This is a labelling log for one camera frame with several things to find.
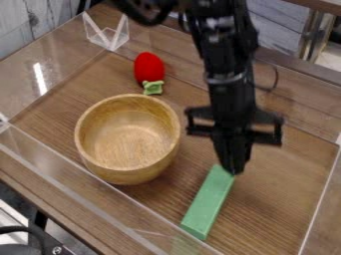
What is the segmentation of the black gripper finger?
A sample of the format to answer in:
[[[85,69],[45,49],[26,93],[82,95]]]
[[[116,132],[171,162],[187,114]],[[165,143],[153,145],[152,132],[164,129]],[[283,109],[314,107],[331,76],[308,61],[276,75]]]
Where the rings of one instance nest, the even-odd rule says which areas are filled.
[[[219,130],[211,134],[211,141],[220,166],[229,174],[233,174],[229,144]]]
[[[244,169],[244,165],[249,160],[252,147],[252,138],[247,133],[243,133],[233,139],[233,168],[235,174],[240,174]]]

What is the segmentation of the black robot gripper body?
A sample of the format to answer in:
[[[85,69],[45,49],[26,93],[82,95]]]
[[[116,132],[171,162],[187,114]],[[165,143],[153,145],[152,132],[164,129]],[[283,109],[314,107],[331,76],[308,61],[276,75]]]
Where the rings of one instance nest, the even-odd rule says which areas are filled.
[[[243,134],[252,143],[282,145],[283,117],[253,107],[243,116],[233,116],[225,120],[212,117],[211,107],[187,108],[183,111],[187,118],[185,133],[197,136],[211,136],[215,129],[220,129],[228,136]],[[259,131],[251,125],[272,125],[272,132]]]

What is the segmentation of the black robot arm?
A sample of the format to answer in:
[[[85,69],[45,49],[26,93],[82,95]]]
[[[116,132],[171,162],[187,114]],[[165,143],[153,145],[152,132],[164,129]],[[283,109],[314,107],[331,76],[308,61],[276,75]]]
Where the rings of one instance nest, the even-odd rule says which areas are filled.
[[[112,0],[140,25],[156,26],[172,11],[203,61],[209,104],[184,110],[185,132],[211,139],[219,164],[237,175],[256,143],[282,145],[283,117],[256,106],[252,59],[257,48],[244,0]]]

